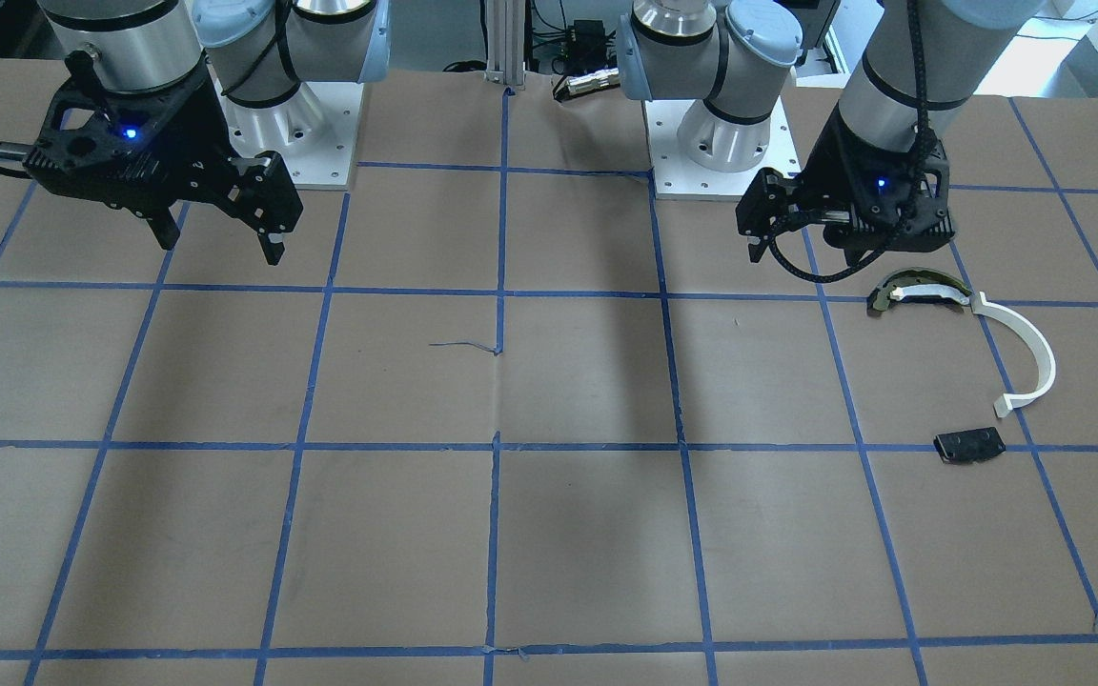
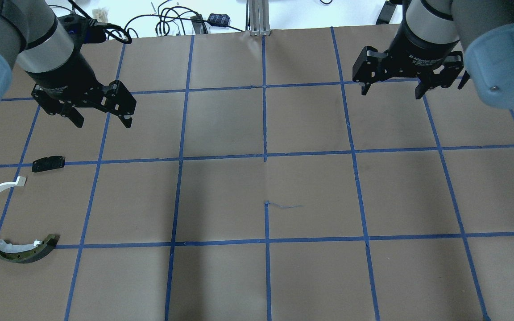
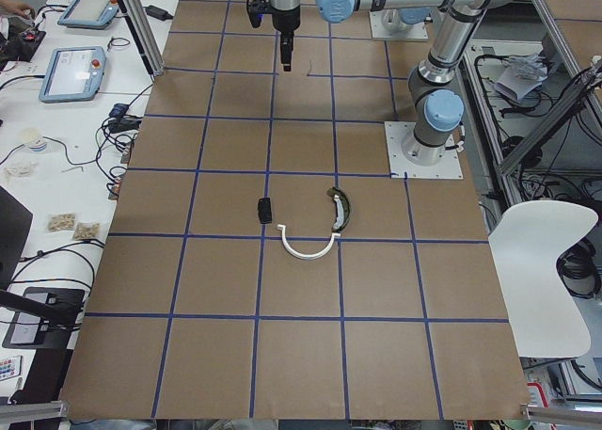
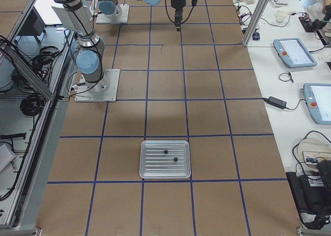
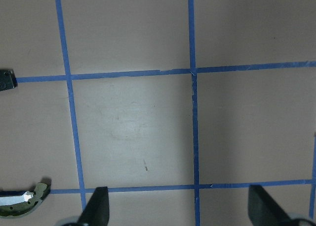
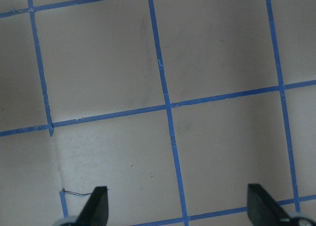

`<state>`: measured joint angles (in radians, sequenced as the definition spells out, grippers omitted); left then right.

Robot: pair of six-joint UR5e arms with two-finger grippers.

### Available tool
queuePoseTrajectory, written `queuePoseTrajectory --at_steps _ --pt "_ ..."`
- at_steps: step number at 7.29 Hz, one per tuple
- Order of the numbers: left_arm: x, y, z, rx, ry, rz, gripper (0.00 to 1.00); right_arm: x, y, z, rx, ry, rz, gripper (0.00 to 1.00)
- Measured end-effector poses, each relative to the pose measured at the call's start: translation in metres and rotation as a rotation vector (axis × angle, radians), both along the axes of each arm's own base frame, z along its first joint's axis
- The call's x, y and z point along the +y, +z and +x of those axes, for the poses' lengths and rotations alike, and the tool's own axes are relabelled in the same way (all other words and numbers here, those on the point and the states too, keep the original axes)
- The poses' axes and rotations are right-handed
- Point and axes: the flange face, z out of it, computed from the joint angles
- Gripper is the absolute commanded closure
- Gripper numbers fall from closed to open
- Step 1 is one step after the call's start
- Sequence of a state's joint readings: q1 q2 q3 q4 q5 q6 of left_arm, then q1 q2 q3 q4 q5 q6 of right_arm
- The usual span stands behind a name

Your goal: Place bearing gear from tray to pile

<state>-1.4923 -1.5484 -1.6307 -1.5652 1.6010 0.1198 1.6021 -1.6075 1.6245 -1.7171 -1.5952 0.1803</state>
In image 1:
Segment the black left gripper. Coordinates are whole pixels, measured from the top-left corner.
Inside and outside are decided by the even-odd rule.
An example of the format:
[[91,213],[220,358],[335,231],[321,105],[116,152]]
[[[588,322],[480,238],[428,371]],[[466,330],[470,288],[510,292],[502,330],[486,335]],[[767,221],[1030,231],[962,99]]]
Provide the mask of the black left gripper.
[[905,151],[888,151],[860,138],[834,111],[802,173],[758,170],[736,207],[751,265],[763,260],[777,235],[807,225],[824,226],[824,240],[842,249],[848,266],[879,249],[934,252],[957,237],[945,148],[929,131],[928,156],[919,159],[918,120],[907,122]]

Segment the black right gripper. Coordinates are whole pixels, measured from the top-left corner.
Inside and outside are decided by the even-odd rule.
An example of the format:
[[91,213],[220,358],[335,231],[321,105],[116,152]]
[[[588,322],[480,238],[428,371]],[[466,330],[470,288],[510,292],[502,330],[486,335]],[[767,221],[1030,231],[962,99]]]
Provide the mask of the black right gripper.
[[278,151],[244,157],[233,148],[216,85],[194,70],[161,90],[112,92],[91,70],[58,88],[23,170],[65,198],[96,201],[147,221],[173,251],[179,201],[210,204],[257,234],[266,265],[285,254],[302,203]]

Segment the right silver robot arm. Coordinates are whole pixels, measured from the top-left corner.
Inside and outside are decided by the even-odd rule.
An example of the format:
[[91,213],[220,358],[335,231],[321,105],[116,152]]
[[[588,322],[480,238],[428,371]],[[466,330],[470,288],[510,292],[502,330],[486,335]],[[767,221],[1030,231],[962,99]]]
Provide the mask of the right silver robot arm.
[[178,201],[213,205],[278,265],[302,201],[288,153],[327,151],[314,83],[382,81],[386,1],[43,1],[69,78],[16,153],[52,194],[148,223],[165,251]]

